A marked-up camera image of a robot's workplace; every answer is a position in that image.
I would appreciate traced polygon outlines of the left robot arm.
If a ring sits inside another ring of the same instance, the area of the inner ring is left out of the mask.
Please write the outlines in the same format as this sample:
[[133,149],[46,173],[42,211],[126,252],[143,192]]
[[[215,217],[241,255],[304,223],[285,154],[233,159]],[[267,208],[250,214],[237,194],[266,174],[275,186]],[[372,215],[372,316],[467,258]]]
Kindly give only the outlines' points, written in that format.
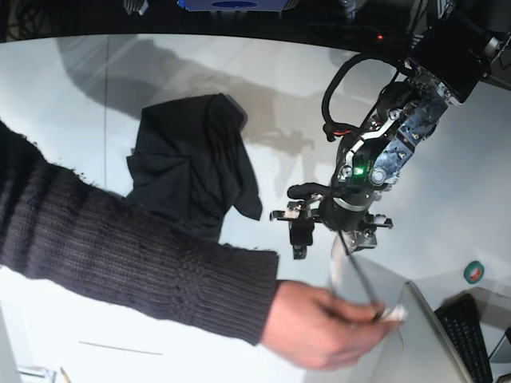
[[[322,99],[323,131],[338,143],[328,185],[288,189],[289,204],[273,211],[287,222],[295,259],[304,259],[316,224],[336,232],[349,252],[376,246],[376,231],[392,220],[370,207],[397,181],[417,146],[429,138],[451,105],[463,104],[510,41],[507,1],[449,2],[404,58],[359,53],[345,62]],[[381,61],[396,73],[359,126],[333,119],[331,98],[349,70]]]

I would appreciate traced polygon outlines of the person's bare hand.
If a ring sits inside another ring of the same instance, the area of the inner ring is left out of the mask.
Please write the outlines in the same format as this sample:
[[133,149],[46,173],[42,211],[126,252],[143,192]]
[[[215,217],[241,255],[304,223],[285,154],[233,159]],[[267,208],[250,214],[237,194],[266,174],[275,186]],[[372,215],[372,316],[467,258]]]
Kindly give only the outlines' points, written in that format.
[[396,330],[377,320],[384,306],[361,306],[301,282],[278,283],[260,343],[304,369],[334,370],[356,364]]

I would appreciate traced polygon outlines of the dark knit sweater forearm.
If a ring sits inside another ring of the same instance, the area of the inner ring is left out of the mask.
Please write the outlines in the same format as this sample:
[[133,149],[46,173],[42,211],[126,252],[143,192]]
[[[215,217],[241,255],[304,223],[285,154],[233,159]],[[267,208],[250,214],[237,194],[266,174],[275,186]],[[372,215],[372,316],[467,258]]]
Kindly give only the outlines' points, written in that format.
[[186,234],[1,129],[1,264],[27,278],[254,345],[278,261]]

